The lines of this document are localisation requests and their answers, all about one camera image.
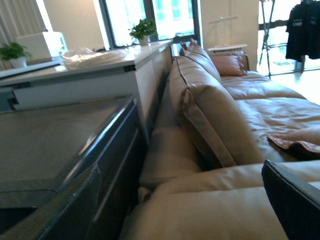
white pot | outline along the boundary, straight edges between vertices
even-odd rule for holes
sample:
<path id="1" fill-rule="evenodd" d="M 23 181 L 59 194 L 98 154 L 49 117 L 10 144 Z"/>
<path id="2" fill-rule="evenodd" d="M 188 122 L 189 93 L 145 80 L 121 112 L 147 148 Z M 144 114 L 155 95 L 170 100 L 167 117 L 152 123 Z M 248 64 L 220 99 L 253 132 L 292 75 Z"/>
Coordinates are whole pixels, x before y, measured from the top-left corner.
<path id="1" fill-rule="evenodd" d="M 9 62 L 11 63 L 11 65 L 14 69 L 25 68 L 27 66 L 27 62 L 26 62 L 25 57 L 11 59 L 11 60 L 9 60 Z"/>
<path id="2" fill-rule="evenodd" d="M 139 39 L 139 43 L 141 46 L 149 45 L 149 36 L 144 36 L 143 39 Z"/>

black cabinet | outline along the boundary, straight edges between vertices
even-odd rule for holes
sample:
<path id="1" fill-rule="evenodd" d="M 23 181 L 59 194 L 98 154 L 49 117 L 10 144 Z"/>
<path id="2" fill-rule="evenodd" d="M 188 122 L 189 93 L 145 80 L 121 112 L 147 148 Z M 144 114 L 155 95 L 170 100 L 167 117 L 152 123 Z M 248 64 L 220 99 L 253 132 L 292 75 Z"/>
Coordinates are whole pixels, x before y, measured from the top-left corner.
<path id="1" fill-rule="evenodd" d="M 59 201 L 93 165 L 100 178 L 97 204 L 83 239 L 118 238 L 136 203 L 147 147 L 134 97 L 3 113 L 0 128 L 0 231 L 20 221 L 5 239 L 16 238 L 21 224 L 32 228 L 32 218 L 56 218 L 41 209 Z M 32 239 L 38 233 L 28 234 Z"/>

white wall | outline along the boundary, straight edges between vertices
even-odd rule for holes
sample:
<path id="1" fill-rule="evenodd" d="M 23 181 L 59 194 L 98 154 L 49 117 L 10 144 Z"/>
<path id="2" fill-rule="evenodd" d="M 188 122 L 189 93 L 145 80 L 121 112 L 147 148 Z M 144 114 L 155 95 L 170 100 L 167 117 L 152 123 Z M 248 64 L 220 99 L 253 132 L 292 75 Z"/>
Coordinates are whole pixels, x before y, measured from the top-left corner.
<path id="1" fill-rule="evenodd" d="M 104 46 L 94 0 L 43 0 L 54 31 L 62 32 L 69 50 Z"/>
<path id="2" fill-rule="evenodd" d="M 258 48 L 258 0 L 200 0 L 203 48 L 222 44 L 220 25 L 208 24 L 220 17 L 238 16 L 225 24 L 225 44 L 247 44 L 243 50 L 248 54 L 251 70 L 257 68 Z"/>

plastic bag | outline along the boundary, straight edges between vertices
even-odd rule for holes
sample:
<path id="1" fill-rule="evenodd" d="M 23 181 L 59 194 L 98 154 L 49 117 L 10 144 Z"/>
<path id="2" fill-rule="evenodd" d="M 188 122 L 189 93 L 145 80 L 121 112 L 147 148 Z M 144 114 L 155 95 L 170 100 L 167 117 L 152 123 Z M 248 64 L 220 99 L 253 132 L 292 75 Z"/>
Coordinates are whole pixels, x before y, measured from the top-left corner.
<path id="1" fill-rule="evenodd" d="M 94 52 L 84 47 L 66 52 L 62 55 L 63 62 L 61 64 L 68 70 L 84 69 L 117 62 L 130 54 L 130 52 L 123 49 Z"/>

green plant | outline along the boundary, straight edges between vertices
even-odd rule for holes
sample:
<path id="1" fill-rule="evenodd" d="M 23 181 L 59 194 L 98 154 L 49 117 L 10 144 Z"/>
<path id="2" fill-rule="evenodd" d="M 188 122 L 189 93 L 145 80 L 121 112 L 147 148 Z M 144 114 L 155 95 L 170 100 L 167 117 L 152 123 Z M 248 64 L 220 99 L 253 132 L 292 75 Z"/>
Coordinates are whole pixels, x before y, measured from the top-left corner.
<path id="1" fill-rule="evenodd" d="M 25 51 L 25 48 L 25 46 L 21 46 L 16 42 L 3 44 L 3 47 L 0 47 L 0 59 L 4 61 L 9 61 L 11 59 L 18 59 L 20 57 L 31 58 L 31 53 Z"/>
<path id="2" fill-rule="evenodd" d="M 154 19 L 140 19 L 138 25 L 134 25 L 129 29 L 129 35 L 132 38 L 142 40 L 144 36 L 157 36 L 156 21 Z"/>

